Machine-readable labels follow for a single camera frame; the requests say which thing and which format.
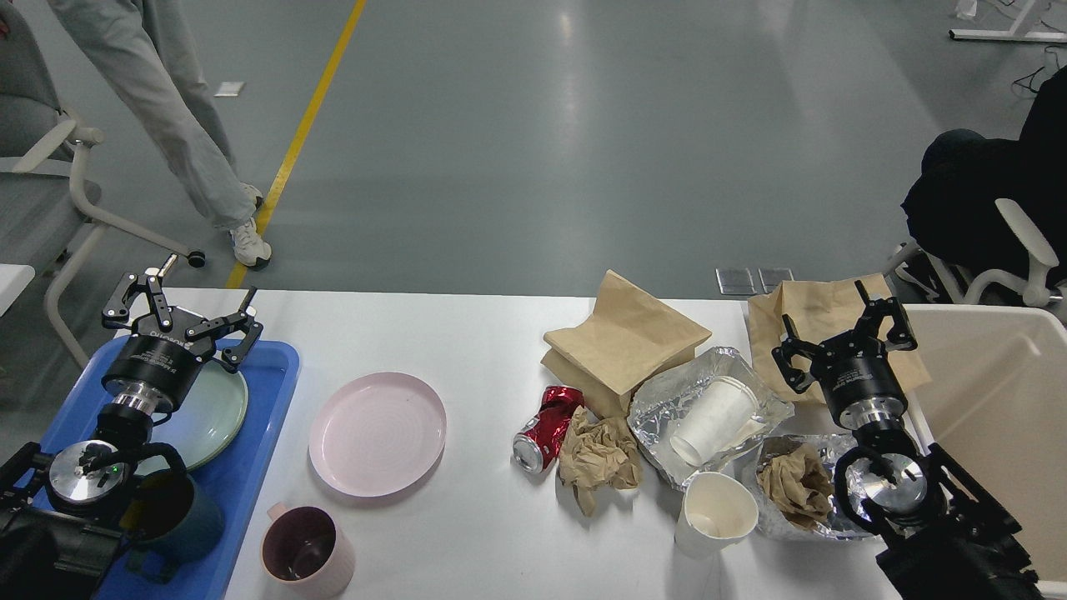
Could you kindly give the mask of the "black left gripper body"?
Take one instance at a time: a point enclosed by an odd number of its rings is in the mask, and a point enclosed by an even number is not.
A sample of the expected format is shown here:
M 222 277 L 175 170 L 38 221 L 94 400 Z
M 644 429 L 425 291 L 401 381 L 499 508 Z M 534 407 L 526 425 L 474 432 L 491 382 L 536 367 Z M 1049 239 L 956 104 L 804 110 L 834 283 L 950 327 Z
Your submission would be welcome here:
M 182 406 L 203 364 L 214 354 L 210 337 L 191 340 L 189 331 L 208 319 L 196 312 L 171 311 L 163 329 L 156 316 L 138 317 L 131 335 L 103 373 L 102 385 L 114 402 L 126 402 L 146 414 L 174 413 Z

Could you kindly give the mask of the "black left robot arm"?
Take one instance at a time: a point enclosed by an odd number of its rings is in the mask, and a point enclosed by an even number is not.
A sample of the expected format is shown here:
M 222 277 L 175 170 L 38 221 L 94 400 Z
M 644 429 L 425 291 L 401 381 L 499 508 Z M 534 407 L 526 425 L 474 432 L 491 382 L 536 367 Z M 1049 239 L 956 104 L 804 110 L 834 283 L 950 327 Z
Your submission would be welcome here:
M 110 402 L 87 440 L 46 453 L 29 442 L 3 464 L 3 597 L 87 599 L 126 556 L 150 552 L 165 583 L 221 542 L 224 516 L 184 457 L 153 429 L 182 405 L 209 363 L 235 373 L 262 335 L 253 290 L 230 314 L 205 318 L 168 303 L 163 270 L 123 277 L 103 305 L 129 337 L 103 373 Z

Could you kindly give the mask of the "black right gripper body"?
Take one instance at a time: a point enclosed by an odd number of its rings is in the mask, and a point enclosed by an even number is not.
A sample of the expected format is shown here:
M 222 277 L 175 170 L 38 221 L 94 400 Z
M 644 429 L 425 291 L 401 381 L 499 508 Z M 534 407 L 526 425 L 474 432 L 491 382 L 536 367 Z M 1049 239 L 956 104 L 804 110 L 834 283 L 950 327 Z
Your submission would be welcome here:
M 876 422 L 892 422 L 893 427 L 902 427 L 907 400 L 883 342 L 864 332 L 847 331 L 821 342 L 805 356 L 837 425 L 861 429 Z

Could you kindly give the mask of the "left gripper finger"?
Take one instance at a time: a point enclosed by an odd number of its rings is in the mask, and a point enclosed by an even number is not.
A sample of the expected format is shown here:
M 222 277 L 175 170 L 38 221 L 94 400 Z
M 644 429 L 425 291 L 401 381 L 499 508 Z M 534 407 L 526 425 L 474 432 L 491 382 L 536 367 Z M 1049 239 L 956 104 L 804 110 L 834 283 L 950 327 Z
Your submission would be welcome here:
M 193 353 L 200 362 L 213 361 L 226 373 L 236 373 L 243 364 L 244 358 L 251 352 L 256 342 L 262 336 L 262 323 L 257 322 L 252 300 L 257 289 L 251 287 L 240 307 L 229 315 L 214 319 L 202 319 L 200 323 L 184 328 L 184 342 L 187 350 Z M 218 349 L 218 341 L 241 333 L 241 338 L 233 347 Z
M 136 274 L 127 272 L 121 278 L 117 289 L 103 304 L 102 325 L 106 329 L 131 329 L 130 307 L 138 296 L 148 297 L 150 315 L 161 329 L 170 329 L 170 307 L 163 291 L 163 273 L 146 271 Z

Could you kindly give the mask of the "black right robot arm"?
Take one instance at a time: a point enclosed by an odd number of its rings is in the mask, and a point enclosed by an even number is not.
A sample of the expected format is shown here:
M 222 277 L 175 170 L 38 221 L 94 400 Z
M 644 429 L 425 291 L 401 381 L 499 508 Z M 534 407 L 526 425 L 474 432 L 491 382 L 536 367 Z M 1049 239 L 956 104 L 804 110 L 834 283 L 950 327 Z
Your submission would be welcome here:
M 908 402 L 889 356 L 917 341 L 899 300 L 856 289 L 864 311 L 853 328 L 809 342 L 784 315 L 771 351 L 795 392 L 822 388 L 856 442 L 832 471 L 839 510 L 883 539 L 876 560 L 903 599 L 1041 598 L 1017 520 L 944 448 L 918 447 L 904 429 Z

